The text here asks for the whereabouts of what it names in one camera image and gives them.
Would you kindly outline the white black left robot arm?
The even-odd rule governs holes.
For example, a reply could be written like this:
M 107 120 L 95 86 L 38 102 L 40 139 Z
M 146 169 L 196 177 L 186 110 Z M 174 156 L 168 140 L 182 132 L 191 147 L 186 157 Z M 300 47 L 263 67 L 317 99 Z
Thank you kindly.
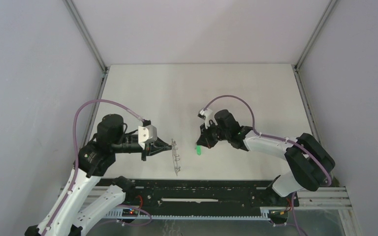
M 82 205 L 118 153 L 140 153 L 146 161 L 163 151 L 173 149 L 157 137 L 157 130 L 144 120 L 137 130 L 126 132 L 127 124 L 121 115 L 109 114 L 97 125 L 93 138 L 78 151 L 68 182 L 48 215 L 38 224 L 29 226 L 27 236 L 85 236 L 112 208 L 135 201 L 135 183 L 120 176 L 112 181 L 102 196 L 85 209 Z

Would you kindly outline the green headed key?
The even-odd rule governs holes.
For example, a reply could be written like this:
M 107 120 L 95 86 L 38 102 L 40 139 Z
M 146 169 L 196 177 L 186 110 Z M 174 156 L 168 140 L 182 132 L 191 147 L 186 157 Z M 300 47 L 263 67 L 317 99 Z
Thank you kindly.
M 202 154 L 202 147 L 201 146 L 199 146 L 199 145 L 196 145 L 196 153 L 197 153 L 197 155 L 201 155 Z

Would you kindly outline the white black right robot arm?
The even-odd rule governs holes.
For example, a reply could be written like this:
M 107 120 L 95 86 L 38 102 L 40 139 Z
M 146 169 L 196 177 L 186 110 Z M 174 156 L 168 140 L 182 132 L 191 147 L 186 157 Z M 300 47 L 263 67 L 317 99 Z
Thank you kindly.
M 240 125 L 228 110 L 213 113 L 201 109 L 198 117 L 204 121 L 196 141 L 198 146 L 213 148 L 218 142 L 227 141 L 235 149 L 265 153 L 288 163 L 289 172 L 276 177 L 267 188 L 267 201 L 274 206 L 298 190 L 317 191 L 331 179 L 336 163 L 311 134 L 291 139 L 255 133 L 253 127 Z

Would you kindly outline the metal oval keyring plate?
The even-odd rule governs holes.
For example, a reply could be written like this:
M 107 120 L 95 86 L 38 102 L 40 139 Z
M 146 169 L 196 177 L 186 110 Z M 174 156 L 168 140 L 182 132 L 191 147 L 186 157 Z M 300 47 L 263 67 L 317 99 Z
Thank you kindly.
M 177 152 L 178 147 L 174 139 L 171 139 L 171 145 L 172 145 L 172 161 L 173 161 L 173 166 L 174 166 L 174 172 L 175 172 L 175 175 L 178 176 L 179 172 L 181 171 L 180 155 Z

